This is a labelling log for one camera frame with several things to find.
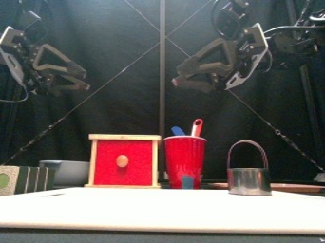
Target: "green object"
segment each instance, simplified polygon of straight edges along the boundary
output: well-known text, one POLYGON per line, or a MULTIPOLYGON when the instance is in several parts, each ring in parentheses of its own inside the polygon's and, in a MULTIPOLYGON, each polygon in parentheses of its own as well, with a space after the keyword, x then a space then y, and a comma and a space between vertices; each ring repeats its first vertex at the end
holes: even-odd
POLYGON ((7 174, 0 174, 0 189, 6 188, 10 184, 10 176, 7 174))

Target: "red utensil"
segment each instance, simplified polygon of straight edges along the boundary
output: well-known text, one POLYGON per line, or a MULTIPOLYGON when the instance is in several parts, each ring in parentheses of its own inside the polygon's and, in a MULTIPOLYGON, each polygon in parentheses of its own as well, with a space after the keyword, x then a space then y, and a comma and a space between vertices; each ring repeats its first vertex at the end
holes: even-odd
POLYGON ((192 126, 192 133, 190 133, 192 136, 200 137, 203 126, 204 126, 204 120, 196 119, 192 126))

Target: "metal pole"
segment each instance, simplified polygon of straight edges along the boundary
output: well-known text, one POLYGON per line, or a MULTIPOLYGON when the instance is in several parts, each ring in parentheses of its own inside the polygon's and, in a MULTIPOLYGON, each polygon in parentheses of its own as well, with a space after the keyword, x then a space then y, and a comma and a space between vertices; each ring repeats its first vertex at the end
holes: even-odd
MULTIPOLYGON (((287 0, 288 4, 288 16, 291 24, 295 25, 299 18, 295 11, 295 5, 292 0, 287 0)), ((305 91, 305 99, 307 99, 307 105, 311 115, 311 125, 312 125, 312 132, 314 132, 314 146, 315 146, 315 152, 316 152, 316 160, 320 162, 320 165, 324 165, 325 158, 323 158, 323 141, 320 137, 320 125, 318 121, 318 115, 316 115, 316 108, 315 108, 315 102, 314 102, 314 90, 312 90, 312 84, 311 84, 311 78, 310 78, 310 70, 305 65, 300 68, 301 73, 301 81, 305 91)))
MULTIPOLYGON (((166 70, 166 3, 161 0, 161 102, 160 102, 160 134, 165 137, 165 70, 166 70)), ((160 179, 164 179, 165 174, 165 153, 164 142, 160 152, 160 179)))

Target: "metal handle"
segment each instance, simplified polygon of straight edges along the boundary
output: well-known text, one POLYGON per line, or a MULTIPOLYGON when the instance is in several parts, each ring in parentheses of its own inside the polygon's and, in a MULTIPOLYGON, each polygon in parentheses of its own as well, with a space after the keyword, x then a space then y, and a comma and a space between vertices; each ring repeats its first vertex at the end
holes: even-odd
POLYGON ((236 147, 239 144, 241 144, 241 143, 249 143, 249 144, 255 145, 255 146, 260 149, 260 151, 261 151, 261 153, 263 153, 264 168, 268 168, 268 157, 267 157, 267 153, 265 153, 263 147, 260 146, 260 144, 259 144, 257 142, 252 141, 252 140, 240 140, 240 141, 232 146, 232 148, 231 148, 231 150, 229 150, 228 168, 231 168, 231 156, 232 156, 232 151, 233 151, 235 147, 236 147))

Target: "blue utensil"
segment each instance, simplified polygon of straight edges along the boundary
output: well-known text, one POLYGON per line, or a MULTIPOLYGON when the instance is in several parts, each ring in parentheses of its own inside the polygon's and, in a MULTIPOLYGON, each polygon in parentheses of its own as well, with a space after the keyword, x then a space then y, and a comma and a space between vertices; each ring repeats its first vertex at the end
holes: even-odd
POLYGON ((176 136, 185 136, 186 135, 185 131, 178 126, 173 126, 172 127, 172 131, 173 131, 176 136))

